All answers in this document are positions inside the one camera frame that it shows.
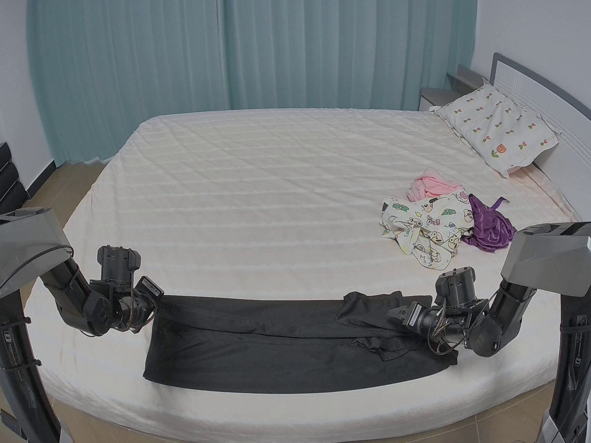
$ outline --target white wall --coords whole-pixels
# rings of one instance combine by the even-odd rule
[[[0,0],[0,142],[8,142],[25,188],[53,160],[26,52],[26,0]]]
[[[499,52],[591,107],[591,0],[478,0],[472,69]]]

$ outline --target purple garment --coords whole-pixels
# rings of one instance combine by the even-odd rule
[[[474,231],[472,236],[464,236],[462,240],[489,253],[509,246],[517,230],[502,213],[497,211],[499,205],[507,199],[499,197],[492,207],[487,207],[472,194],[468,199],[474,214]]]

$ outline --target pile of clothes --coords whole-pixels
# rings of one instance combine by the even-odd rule
[[[395,239],[403,253],[430,269],[447,269],[463,240],[487,252],[505,248],[515,228],[497,211],[455,182],[427,170],[410,186],[407,199],[385,198],[382,235]]]

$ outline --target black garment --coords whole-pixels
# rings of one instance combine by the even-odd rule
[[[334,392],[434,374],[457,363],[387,317],[429,296],[258,301],[165,295],[144,378],[180,388],[244,393]]]

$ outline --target clothing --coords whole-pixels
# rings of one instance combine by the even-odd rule
[[[472,209],[463,190],[409,203],[385,198],[382,233],[395,239],[403,253],[414,255],[421,266],[446,269],[462,235],[474,226]]]
[[[433,169],[427,169],[421,177],[410,184],[407,198],[411,202],[418,202],[427,197],[445,196],[458,189],[463,189],[463,187],[455,182],[445,180]]]
[[[492,207],[484,205],[473,194],[468,196],[468,200],[474,213],[474,231],[471,236],[463,238],[464,242],[489,253],[509,246],[517,230],[497,211],[499,205],[507,199],[499,197]]]
[[[144,378],[188,389],[316,393],[383,386],[457,363],[388,318],[429,296],[401,292],[343,300],[257,301],[165,295],[154,319]]]

